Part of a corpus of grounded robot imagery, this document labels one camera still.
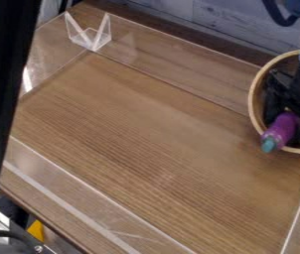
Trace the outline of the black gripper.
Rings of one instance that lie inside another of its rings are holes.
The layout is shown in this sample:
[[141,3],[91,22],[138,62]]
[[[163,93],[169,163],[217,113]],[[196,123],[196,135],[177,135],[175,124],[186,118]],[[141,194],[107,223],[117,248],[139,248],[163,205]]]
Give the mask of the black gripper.
[[[300,102],[295,98],[289,90],[292,82],[292,75],[276,68],[268,72],[265,79],[264,91],[264,112],[262,119],[266,126],[269,126],[276,117],[284,111],[292,111],[300,118]],[[300,128],[291,141],[292,146],[300,146]]]

